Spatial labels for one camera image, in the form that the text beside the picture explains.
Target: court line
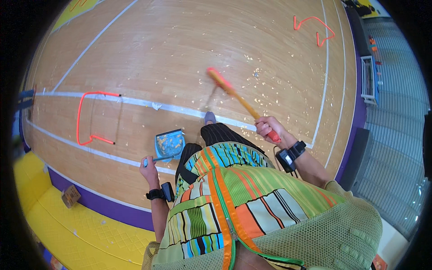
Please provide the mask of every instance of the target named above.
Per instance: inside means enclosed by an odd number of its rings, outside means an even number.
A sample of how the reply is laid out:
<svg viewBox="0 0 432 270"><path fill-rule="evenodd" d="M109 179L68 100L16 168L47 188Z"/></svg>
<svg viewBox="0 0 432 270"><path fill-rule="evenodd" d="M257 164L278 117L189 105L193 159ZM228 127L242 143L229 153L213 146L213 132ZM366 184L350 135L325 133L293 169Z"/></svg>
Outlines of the court line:
<svg viewBox="0 0 432 270"><path fill-rule="evenodd" d="M321 0L321 6L323 8L324 23L327 25L327 17L325 16L325 9L324 9L324 2L323 2L323 0ZM325 36L326 36L326 38L328 38L328 29L327 29L327 27L325 29ZM315 139L317 138L318 129L320 127L321 116L323 114L323 109L324 109L325 93L326 93L326 90L327 90L327 77L328 77L328 40L326 40L326 53L327 53L327 56L326 56L326 67L325 67L325 80L324 80L324 88L323 88L323 98L321 100L321 108L320 108L320 114L318 116L317 127L315 128L314 137L312 138L312 146L315 144Z"/></svg>
<svg viewBox="0 0 432 270"><path fill-rule="evenodd" d="M71 182L71 183L73 183L74 185L77 185L77 186L79 186L80 188L82 188L82 189L85 189L86 191L88 191L88 192L91 192L91 193L93 193L93 194L95 194L95 195L98 195L99 197L102 197L102 198L104 198L104 199L107 199L107 200L110 200L110 201L112 201L112 202L115 202L115 203L118 203L118 204L121 204L121 205L124 205L124 206L127 206L127 207L130 207L130 208L134 208L134 209L137 209L137 210L141 210L141 211L145 211L145 212L152 212L152 210L151 209L148 209L148 208L145 208L145 207L141 207L141 206L137 206L137 205L134 205L134 204L130 204L130 203L126 203L126 202L123 202L123 201L121 201L121 200L117 200L117 199L114 199L114 198L112 198L112 197L109 197L109 196L107 196L107 195L104 195L104 194L102 194L102 193L99 193L99 192L97 192L97 191L94 191L93 189L91 189L91 188L89 188L89 187L86 187L86 186L84 186L84 185L82 185L82 184L80 184L80 183L78 183L78 182L76 182L76 181L74 181L74 180L72 180L71 178L69 178L69 177L67 177L67 176L65 176L64 174L62 174L61 172L59 172L58 170L56 170L56 169L54 169L54 167L53 166L51 166L51 165L49 165L48 163L46 163L43 159L41 159L41 157L40 156L38 156L35 152L33 152L46 166L48 166L48 167L50 167L50 169L51 170L53 170L54 172L56 172L58 175L60 175L61 177L63 177L64 179L66 179L66 180L68 180L69 182Z"/></svg>
<svg viewBox="0 0 432 270"><path fill-rule="evenodd" d="M107 158L107 159L118 161L118 162L121 162L121 163L124 163L124 164L132 165L132 166L135 166L135 167L141 166L141 162L133 161L133 160L130 160L130 159L121 158L119 156L114 156L114 155L111 155L111 154L107 154L107 153L104 153L102 151L92 149L90 147L79 145L77 143L74 143L72 141L64 139L64 138L62 138L62 137L60 137L60 136L58 136L56 134L53 134L53 133L49 132L48 130L45 130L45 129L37 126L36 124L30 122L28 119L26 119L26 121L27 121L27 123L29 125L31 125L35 129L37 129L38 131L44 133L45 135L48 135L48 136L50 136L50 137L52 137L52 138L54 138L56 140L59 140L59 141L65 143L65 144L68 144L68 145L73 146L75 148L87 151L89 153L92 153L92 154L95 154L95 155L98 155L98 156L101 156L101 157L104 157L104 158ZM158 166L156 166L156 168L158 169L158 172L164 172L164 173L167 173L167 174L170 174L170 175L175 175L175 171L174 170L167 169L167 168L162 168L162 167L158 167Z"/></svg>
<svg viewBox="0 0 432 270"><path fill-rule="evenodd" d="M342 117L343 101L345 100L345 82L346 82L346 55L345 55L345 40L343 39L342 23L340 22L339 11L337 10L336 3L333 0L334 8L336 9L337 19L339 20L340 33L342 35L343 45L343 92L342 92L342 103L340 104L339 120L337 121L336 133L334 134L333 144L331 145L330 153L328 154L327 161L325 162L324 168L327 168L327 164L330 160L331 153L333 152L334 144L336 143L337 133L339 132L340 119Z"/></svg>
<svg viewBox="0 0 432 270"><path fill-rule="evenodd" d="M38 95L38 96L58 96L58 97L73 97L73 98L81 98L83 96L83 94L84 93L81 93L81 92L36 93L36 95ZM125 96L117 98L117 97L103 96L103 95L86 95L85 98L107 100L107 101L112 101L112 102L119 102L121 100L123 103L126 103L126 104L133 104L133 105L144 106L144 107L145 106L148 106L148 107L152 106L152 101L148 101L148 100L144 100L144 99L137 99L137 98L128 98ZM176 112L176 113L180 113L180 114L195 116L198 118L204 118L204 116L206 115L206 113L203 111L198 111L198 110L194 110L194 109L189 109L189 108L184 108L181 106L164 104L164 103L159 103L159 104L162 105L159 110L172 111L172 112ZM219 116L219 115L215 115L215 117L216 117L216 121L218 121L220 123L232 125L235 127L242 127L244 129L247 129L247 130L250 130L253 132L257 131L257 128L254 125L247 124L247 123L244 123L241 121L237 121L237 120L230 119L230 118L223 117L223 116ZM312 149L313 145L307 143L306 147Z"/></svg>
<svg viewBox="0 0 432 270"><path fill-rule="evenodd" d="M63 75L63 77L60 79L58 84L54 87L54 89L51 92L55 92L55 90L57 90L57 88L64 81L64 79L69 74L69 72L72 70L72 68L76 65L76 63L81 59L81 57L83 57L83 55L88 51L88 49L90 49L90 47L96 42L96 40L108 29L108 27L110 27L123 13L125 13L126 10L128 10L131 6L133 6L137 1L138 0L134 0L127 7L125 7L124 10L122 10L112 21L110 21L109 24L107 24L107 26L105 26L105 28L102 29L102 31L100 31L100 33L92 40L92 42L90 42L90 44L87 46L87 48L85 48L84 51L79 55L79 57L74 61L72 66L70 66L70 68L66 71L66 73Z"/></svg>
<svg viewBox="0 0 432 270"><path fill-rule="evenodd" d="M26 120L26 122L27 122L28 124L30 124L31 126L33 126L34 128L36 128L37 130L39 130L39 131L41 131L42 133L45 133L45 134L49 133L48 131L46 131L46 130L44 130L44 129L38 127L38 126L36 126L36 125L33 124L32 122L30 122L30 121L27 119L27 115L24 116L24 118L25 118L25 120ZM112 197L109 197L109 196L107 196L107 195L101 194L101 193L99 193L99 192L97 192L97 191L94 191L93 189L91 189L91 188L89 188L89 187L86 187L86 186L84 186L84 185L82 185L82 184L80 184L80 183L78 183L78 182L72 180L71 178L65 176L64 174L62 174L61 172L59 172L58 170L56 170L54 167L52 167L51 165L49 165L48 163L46 163L46 162L45 162L45 161L44 161L44 160L43 160L43 159L42 159L38 154L36 154L33 150L32 150L32 152L33 152L33 153L34 153L34 154L35 154L35 155L36 155L36 156L37 156L37 157L38 157L38 158L39 158L39 159L40 159L44 164L46 164L46 166L50 167L54 172L58 173L61 177L67 179L67 180L70 181L71 183L73 183L73 184L75 184L75 185L77 185L77 186L79 186L79 187L81 187L81 188L87 190L88 192L91 192L91 193L96 194L96 195L98 195L98 196L100 196L100 197L102 197L102 198L105 198L105 199L107 199L107 200L113 201L113 202L115 202L115 203L119 203L119 204L124 205L124 206L127 206L127 207L131 207L131 208L134 208L134 209L137 209L137 210L141 210L141 211L145 211L145 212L151 212L151 209L144 208L144 207L141 207L141 206L137 206L137 205L134 205L134 204L130 204L130 203L123 202L123 201L121 201L121 200L114 199L114 198L112 198Z"/></svg>
<svg viewBox="0 0 432 270"><path fill-rule="evenodd" d="M343 155L345 156L346 147L348 146L349 137L351 136L351 131L353 129L354 113L356 111L356 102L357 102L357 76L358 76L358 74L357 74L357 54L356 54L357 52L356 52L356 46L355 46L355 43L354 43L353 31L351 29L351 23L349 22L348 14L346 13L345 9L344 9L344 13L345 13L346 21L348 22L348 25L349 25L349 32L351 33L351 39L353 41L353 47L354 47L354 56L356 58L356 94L354 95L354 106L353 106L353 117L351 118L351 128L349 129L348 139L346 140L345 149L343 150ZM342 165L342 161L343 161L343 156L340 159L339 167L337 167L337 171L336 172L339 171L340 166Z"/></svg>
<svg viewBox="0 0 432 270"><path fill-rule="evenodd" d="M43 53L43 51L44 51L44 49L45 49L45 45L47 44L49 38L50 38L50 36L48 35L47 39L45 40L44 46L42 47L41 52L40 52L40 54L39 54L39 59L38 59L38 62L36 63L35 73L33 74L33 79L32 79L32 85L31 85L31 87L33 87L33 85L35 85L36 71L38 70L39 61L41 60L42 53Z"/></svg>

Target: cardboard box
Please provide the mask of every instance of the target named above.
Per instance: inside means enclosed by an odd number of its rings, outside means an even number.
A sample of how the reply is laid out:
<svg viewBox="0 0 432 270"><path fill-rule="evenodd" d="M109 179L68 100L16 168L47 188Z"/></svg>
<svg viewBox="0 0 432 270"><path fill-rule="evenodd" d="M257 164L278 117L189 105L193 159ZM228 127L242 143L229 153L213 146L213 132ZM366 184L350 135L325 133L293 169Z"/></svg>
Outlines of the cardboard box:
<svg viewBox="0 0 432 270"><path fill-rule="evenodd" d="M67 208L71 208L80 197L81 194L78 192L78 190L76 190L74 185L71 185L61 193L61 199Z"/></svg>

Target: shoe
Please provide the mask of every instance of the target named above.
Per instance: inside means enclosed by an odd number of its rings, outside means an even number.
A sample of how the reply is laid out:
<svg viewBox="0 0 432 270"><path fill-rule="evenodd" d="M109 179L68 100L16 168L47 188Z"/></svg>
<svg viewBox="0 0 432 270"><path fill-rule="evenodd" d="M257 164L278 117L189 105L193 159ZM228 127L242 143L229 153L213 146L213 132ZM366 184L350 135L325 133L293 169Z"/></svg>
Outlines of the shoe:
<svg viewBox="0 0 432 270"><path fill-rule="evenodd" d="M216 116L213 112L206 112L206 116L204 116L204 126L207 125L208 121L212 121L213 124L216 124Z"/></svg>

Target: black pants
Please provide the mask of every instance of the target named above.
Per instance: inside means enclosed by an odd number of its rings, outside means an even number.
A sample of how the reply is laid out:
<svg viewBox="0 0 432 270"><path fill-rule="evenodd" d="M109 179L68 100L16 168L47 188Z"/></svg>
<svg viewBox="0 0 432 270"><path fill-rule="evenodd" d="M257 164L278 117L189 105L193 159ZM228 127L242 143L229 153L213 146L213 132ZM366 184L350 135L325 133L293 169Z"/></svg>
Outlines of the black pants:
<svg viewBox="0 0 432 270"><path fill-rule="evenodd" d="M238 142L244 145L255 148L261 154L265 155L263 150L261 150L258 146L254 145L247 139L243 138L236 132L232 131L229 127L222 123L210 124L201 128L201 136L206 142L206 146L213 145L215 143L223 143L223 142ZM184 165L189 160L189 158L198 151L201 151L203 148L196 143L187 143L184 146L183 152L181 152L180 162L177 167L177 171L175 172L175 182L177 183L178 175L181 173L182 178L192 184L195 182L197 175L188 171Z"/></svg>

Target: yellow mat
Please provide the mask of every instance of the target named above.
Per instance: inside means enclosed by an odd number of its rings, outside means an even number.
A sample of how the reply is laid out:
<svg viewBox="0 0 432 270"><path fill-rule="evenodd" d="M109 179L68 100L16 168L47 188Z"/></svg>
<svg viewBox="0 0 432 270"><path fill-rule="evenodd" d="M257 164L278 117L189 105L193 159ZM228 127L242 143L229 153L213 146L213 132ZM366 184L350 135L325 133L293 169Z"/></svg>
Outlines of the yellow mat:
<svg viewBox="0 0 432 270"><path fill-rule="evenodd" d="M92 9L97 2L98 0L72 0L58 18L51 32L54 32L55 30L59 29L63 24Z"/></svg>
<svg viewBox="0 0 432 270"><path fill-rule="evenodd" d="M369 0L358 0L360 4L364 5L364 6L373 6L371 4L371 2L369 2ZM379 17L379 14L376 11L372 11L371 14L369 15L364 15L362 18L373 18L373 17Z"/></svg>
<svg viewBox="0 0 432 270"><path fill-rule="evenodd" d="M27 222L48 251L69 270L141 269L154 232L110 219L79 203L67 209L43 167L30 152L14 170Z"/></svg>

